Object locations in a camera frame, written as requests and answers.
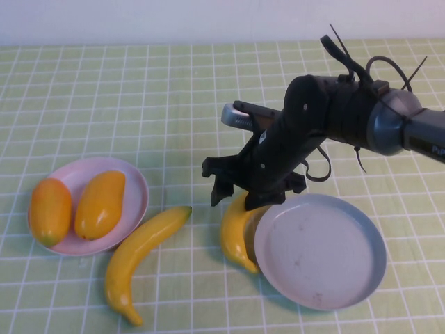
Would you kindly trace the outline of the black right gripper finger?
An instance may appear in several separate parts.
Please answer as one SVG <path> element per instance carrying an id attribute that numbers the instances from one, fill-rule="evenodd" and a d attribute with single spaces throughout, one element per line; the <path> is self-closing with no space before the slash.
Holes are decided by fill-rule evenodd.
<path id="1" fill-rule="evenodd" d="M 233 173 L 220 173 L 215 175 L 213 189 L 211 191 L 210 204 L 215 207 L 221 200 L 232 197 L 236 177 Z"/>
<path id="2" fill-rule="evenodd" d="M 255 209 L 259 209 L 261 207 L 265 207 L 267 205 L 280 205 L 285 200 L 286 200 L 286 193 L 284 191 L 244 192 L 244 208 L 248 212 Z"/>

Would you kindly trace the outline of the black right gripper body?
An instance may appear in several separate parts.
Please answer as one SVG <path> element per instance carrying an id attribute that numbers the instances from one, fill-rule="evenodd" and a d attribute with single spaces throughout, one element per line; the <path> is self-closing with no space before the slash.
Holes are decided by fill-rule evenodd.
<path id="1" fill-rule="evenodd" d="M 329 96 L 320 77 L 305 75 L 288 86 L 281 111 L 243 101 L 225 105 L 222 121 L 251 129 L 252 137 L 235 155 L 207 157 L 202 174 L 233 173 L 247 191 L 288 191 L 300 181 L 294 169 L 325 140 Z"/>

